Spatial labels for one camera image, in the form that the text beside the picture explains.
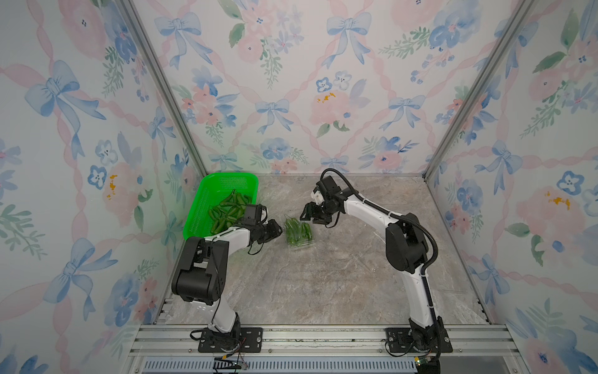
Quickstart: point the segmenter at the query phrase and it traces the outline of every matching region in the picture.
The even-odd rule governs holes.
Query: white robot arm
[[[327,172],[338,174],[347,184],[342,190]],[[441,317],[437,317],[428,285],[427,268],[438,257],[438,246],[432,235],[419,223],[412,214],[400,214],[389,211],[364,198],[351,183],[335,169],[323,171],[316,188],[312,192],[312,200],[305,205],[301,220],[313,220],[313,223],[328,225],[332,216],[338,214],[334,227],[341,213],[352,215],[376,229],[386,241],[386,258],[400,272],[410,306],[409,323],[411,326],[412,345],[420,351],[435,347],[438,361],[442,349],[448,339],[444,339],[446,330]],[[432,245],[432,256],[427,257],[428,244]]]

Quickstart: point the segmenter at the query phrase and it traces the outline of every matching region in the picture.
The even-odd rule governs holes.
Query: pink flower
[[[390,15],[395,25],[403,31],[412,31],[432,20],[443,3],[443,0],[396,0],[390,9]]]
[[[524,350],[527,364],[534,374],[564,374],[569,372],[559,355],[541,340],[532,337],[527,339]]]
[[[183,99],[183,105],[181,105],[183,110],[187,110],[189,108],[193,109],[193,100],[191,99]]]
[[[275,172],[279,172],[280,174],[286,174],[289,171],[297,170],[297,162],[290,158],[285,158],[280,161],[275,161],[270,164],[272,166],[272,170]]]
[[[197,86],[193,87],[193,90],[196,92],[196,94],[193,95],[193,100],[195,102],[211,105],[216,102],[216,96],[210,95],[210,87],[208,87],[207,84],[203,86],[203,90]]]
[[[575,200],[553,187],[539,188],[527,201],[517,204],[517,214],[542,242],[537,251],[544,251],[542,261],[552,266],[571,266],[583,250],[574,245],[577,234],[585,228],[585,217]]]
[[[563,72],[560,69],[547,69],[536,75],[529,85],[529,97],[534,101],[543,100],[560,87]]]
[[[586,41],[573,42],[569,48],[569,57],[563,62],[563,69],[569,73],[569,79],[579,81],[589,70],[598,66],[598,41],[589,37]]]
[[[323,123],[332,125],[334,121],[339,121],[339,126],[346,124],[350,127],[352,118],[355,116],[351,113],[349,97],[344,92],[325,92],[317,95],[312,102],[312,116],[309,120],[317,126]]]
[[[451,225],[451,228],[459,229],[461,234],[465,234],[467,230],[469,230],[469,214],[463,212],[463,208],[459,204],[453,205],[451,208],[451,213],[453,214],[453,221],[454,225]]]
[[[260,38],[272,35],[272,26],[276,21],[274,8],[268,9],[265,0],[260,1],[259,5],[251,3],[249,6],[249,9],[241,11],[243,21],[247,23],[245,32]]]
[[[182,173],[182,187],[183,191],[189,193],[193,190],[197,181],[197,174],[191,166],[185,166]]]
[[[378,169],[393,170],[401,166],[402,157],[394,151],[378,154],[374,159],[374,166]]]
[[[255,35],[247,35],[239,41],[239,57],[245,62],[259,61],[263,51],[261,41]]]
[[[139,194],[145,195],[147,184],[142,174],[139,167],[131,169],[126,162],[117,163],[108,173],[102,199],[106,210],[117,216],[121,227],[131,222]]]
[[[216,126],[216,124],[220,121],[221,115],[218,110],[214,108],[214,106],[210,103],[206,103],[207,106],[200,106],[197,110],[197,115],[195,117],[197,123],[205,123],[206,126]]]
[[[139,290],[139,295],[143,300],[149,300],[152,298],[152,292],[155,290],[156,286],[158,285],[158,281],[153,277],[149,277],[142,285],[141,289]]]
[[[99,10],[91,1],[58,0],[62,28],[75,48],[92,59],[104,61],[106,31]]]
[[[463,104],[463,100],[461,99],[454,99],[453,103],[449,106],[447,106],[447,109],[450,110],[454,110],[455,113],[457,113],[457,111],[459,110],[459,108],[461,107],[461,104]]]
[[[133,317],[133,319],[143,321],[145,318],[145,312],[147,310],[148,310],[147,301],[139,299],[137,304],[135,304],[135,316]]]

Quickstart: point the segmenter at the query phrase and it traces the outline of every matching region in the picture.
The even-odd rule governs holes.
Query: gray marble surface
[[[310,201],[317,177],[260,177],[258,202],[282,226]],[[426,184],[419,177],[349,177],[354,188],[387,209],[416,214],[440,249],[429,268],[432,297],[446,324],[485,324],[457,251]],[[316,243],[291,250],[283,236],[262,251],[228,259],[224,295],[242,324],[407,324],[409,305],[399,273],[372,228],[348,215],[326,229],[312,224]],[[205,324],[174,296],[169,324]]]

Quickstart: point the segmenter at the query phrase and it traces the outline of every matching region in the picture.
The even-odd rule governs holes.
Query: blue bow
[[[75,78],[71,68],[63,60],[54,62],[54,69],[52,77],[49,78],[45,85],[36,84],[32,86],[25,94],[25,100],[31,105],[31,107],[37,112],[48,117],[54,111],[54,102],[58,104],[60,111],[64,113],[65,117],[71,123],[75,134],[71,141],[71,151],[73,159],[77,159],[77,154],[85,156],[83,148],[81,148],[81,142],[79,141],[79,129],[81,128],[81,122],[79,122],[79,116],[75,110],[64,102],[60,95],[65,98],[72,105],[75,105],[80,110],[89,114],[92,117],[105,120],[100,112],[97,112],[97,100],[88,101],[74,98],[67,94],[69,91],[77,91],[79,89],[79,82]]]
[[[497,140],[496,143],[494,143],[492,146],[492,153],[498,156],[496,160],[494,160],[494,162],[488,166],[476,165],[475,172],[482,170],[493,172],[496,170],[496,168],[498,168],[498,173],[496,174],[496,179],[494,181],[494,194],[496,194],[498,187],[500,187],[503,191],[505,190],[505,180],[503,176],[505,166],[507,167],[507,172],[509,174],[513,174],[523,165],[523,159],[519,156],[511,154],[511,152],[507,150],[505,143],[501,140]]]
[[[342,166],[339,166],[339,165],[346,165],[348,161],[349,161],[349,156],[341,156],[338,159],[336,157],[333,157],[333,158],[324,157],[320,161],[320,163],[322,165],[327,165],[330,168],[338,169],[339,171],[341,171],[343,173],[348,173],[349,171],[347,169],[343,168]]]
[[[411,113],[411,108],[413,108],[413,109],[421,108],[423,105],[423,101],[425,99],[426,99],[426,96],[423,96],[423,95],[416,96],[413,99],[403,99],[403,98],[391,99],[390,102],[388,103],[388,108],[389,109],[399,108],[399,110],[396,111],[395,119],[393,119],[390,122],[386,122],[385,124],[380,126],[380,128],[383,130],[386,130],[388,128],[388,126],[390,126],[393,122],[397,122],[398,120],[400,120],[403,117],[403,112],[405,112],[405,116],[407,117],[407,122],[409,122],[409,125],[411,125],[411,127],[415,127],[414,122],[419,121],[420,118],[418,116],[416,116],[415,114]]]
[[[258,129],[257,132],[264,133],[266,128],[274,123],[274,115],[280,121],[281,125],[285,127],[285,129],[291,131],[289,127],[290,124],[293,124],[293,121],[287,120],[285,117],[282,117],[281,113],[289,113],[289,100],[281,99],[277,102],[267,103],[265,101],[261,101],[255,104],[255,110],[258,113],[265,113],[268,112],[268,123]]]
[[[500,38],[505,31],[505,27],[507,25],[508,19],[502,20],[499,22],[496,31],[494,32],[494,36]],[[522,47],[525,47],[527,43],[529,43],[530,39],[536,34],[538,30],[538,22],[530,22],[523,27],[521,33],[517,36],[517,40]],[[509,55],[507,57],[507,67],[505,72],[505,78],[509,77],[509,73],[511,72],[512,68],[518,68],[519,63],[517,62],[517,52],[515,51],[515,46],[511,48]]]
[[[164,137],[164,133],[171,138],[176,138],[173,132],[174,127],[166,127],[163,125],[164,122],[166,122],[164,111],[162,108],[157,107],[155,109],[154,120],[148,126],[148,133],[152,139],[155,139],[155,136],[158,135],[162,141],[162,162],[166,161],[166,138]]]
[[[228,152],[227,154],[209,154],[208,157],[213,162],[220,161],[220,171],[226,170],[227,165],[235,171],[243,170],[243,168],[233,163],[237,162],[237,154],[235,152]]]
[[[353,46],[353,52],[357,59],[364,64],[364,53],[368,53],[370,50],[367,49],[363,44],[357,41],[354,32],[360,35],[366,35],[370,30],[370,24],[372,23],[372,16],[368,12],[361,13],[357,17],[347,18],[346,20],[342,17],[332,17],[329,18],[326,22],[326,29],[328,30],[328,35],[337,35],[339,32],[342,33],[340,35],[340,40],[338,41],[338,50],[335,54],[328,56],[324,62],[322,62],[322,66],[326,65],[328,69],[330,69],[330,65],[334,61],[334,58],[339,54],[343,54],[345,49],[347,49],[347,31],[349,32],[349,39],[351,39],[351,45]]]
[[[486,269],[481,273],[478,273],[475,271],[475,269],[473,267],[469,267],[469,271],[473,274],[473,275],[477,275],[482,281],[487,280],[488,278],[490,278],[490,276],[492,276],[492,279],[494,280],[494,285],[496,286],[496,291],[503,295],[507,292],[510,291],[511,287],[509,286],[509,283],[507,283],[507,281],[500,276],[500,274],[498,274],[498,270],[495,269],[494,267],[494,261],[492,261],[492,258],[488,255],[485,254],[484,257],[482,257],[482,263],[484,264],[484,267],[486,267]],[[488,286],[486,287],[486,304],[488,304],[488,302],[492,302],[494,305],[496,305],[495,301],[494,301],[494,292],[492,290],[492,282],[488,282]]]
[[[96,311],[96,309],[93,307],[90,296],[91,288],[93,287],[93,281],[87,275],[74,275],[75,272],[90,272],[94,270],[106,269],[107,267],[118,262],[118,260],[110,260],[112,250],[109,250],[104,256],[100,257],[94,262],[83,265],[83,263],[87,261],[87,259],[89,259],[95,251],[96,249],[89,240],[85,238],[78,239],[73,244],[71,249],[71,261],[66,264],[64,270],[62,270],[62,274],[52,279],[50,286],[48,286],[48,289],[44,294],[45,301],[52,304],[58,304],[66,297],[66,294],[68,294],[72,281],[73,284],[85,291],[87,294],[87,299],[85,300],[85,305],[83,306],[84,321],[87,321],[89,312]]]
[[[201,35],[202,34],[202,26],[199,23],[199,18],[197,18],[195,13],[186,13],[183,18],[175,18],[173,20],[167,17],[158,17],[154,20],[158,31],[164,35],[165,37],[169,36],[173,32],[175,33],[176,45],[179,47],[179,54],[175,57],[170,59],[170,65],[179,69],[179,61],[181,60],[181,56],[187,53],[187,43],[185,40],[191,45],[191,48],[195,49],[195,52],[207,61],[209,64],[212,64],[212,61],[208,57],[208,53],[211,53],[212,50],[210,48],[204,47],[203,45],[199,44],[192,37],[188,36],[185,33],[190,33],[193,35]]]

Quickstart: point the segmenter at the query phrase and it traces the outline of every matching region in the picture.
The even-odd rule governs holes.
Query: black cable
[[[251,247],[253,247],[253,243],[251,243],[251,245],[249,246],[249,251],[247,251],[247,254],[255,256],[256,254],[261,252],[261,249],[264,248],[264,243],[262,243],[262,246],[258,249],[258,251],[256,253],[251,253]]]
[[[413,341],[411,342],[411,344],[409,345],[409,348],[407,348],[407,350],[405,351],[405,353],[403,353],[403,354],[400,354],[400,355],[396,355],[396,354],[392,354],[392,353],[390,353],[390,351],[388,350],[388,345],[389,345],[389,343],[390,343],[390,342],[389,342],[388,340],[386,341],[386,343],[384,343],[384,349],[386,349],[386,352],[387,352],[389,355],[391,355],[392,357],[403,357],[403,356],[405,356],[406,354],[408,354],[408,353],[409,353],[409,351],[410,351],[410,350],[413,348],[413,345],[415,344],[415,340],[413,340]]]
[[[328,226],[324,226],[324,227],[326,227],[327,229],[332,229],[332,228],[333,228],[334,226],[336,226],[336,224],[338,223],[338,218],[339,218],[339,217],[340,217],[340,211],[338,211],[338,214],[337,214],[337,219],[336,219],[336,221],[334,222],[334,224],[333,224],[332,226],[330,226],[330,227],[328,227]]]

